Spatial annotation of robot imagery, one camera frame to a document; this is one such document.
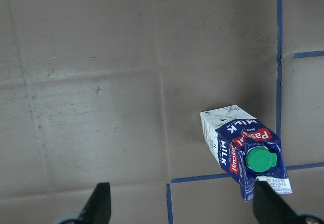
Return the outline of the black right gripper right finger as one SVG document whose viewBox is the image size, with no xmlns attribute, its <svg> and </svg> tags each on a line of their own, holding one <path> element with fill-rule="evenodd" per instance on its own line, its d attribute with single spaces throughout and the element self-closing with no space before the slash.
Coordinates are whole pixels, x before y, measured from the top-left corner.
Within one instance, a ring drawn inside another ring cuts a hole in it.
<svg viewBox="0 0 324 224">
<path fill-rule="evenodd" d="M 253 214 L 258 223 L 304 223 L 267 182 L 255 182 Z"/>
</svg>

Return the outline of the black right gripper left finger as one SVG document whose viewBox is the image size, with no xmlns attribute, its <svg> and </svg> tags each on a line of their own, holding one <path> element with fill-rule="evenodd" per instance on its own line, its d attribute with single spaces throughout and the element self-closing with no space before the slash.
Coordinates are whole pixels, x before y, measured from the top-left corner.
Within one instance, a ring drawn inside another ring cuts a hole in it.
<svg viewBox="0 0 324 224">
<path fill-rule="evenodd" d="M 110 219 L 110 183 L 98 183 L 78 215 L 77 223 L 109 223 Z"/>
</svg>

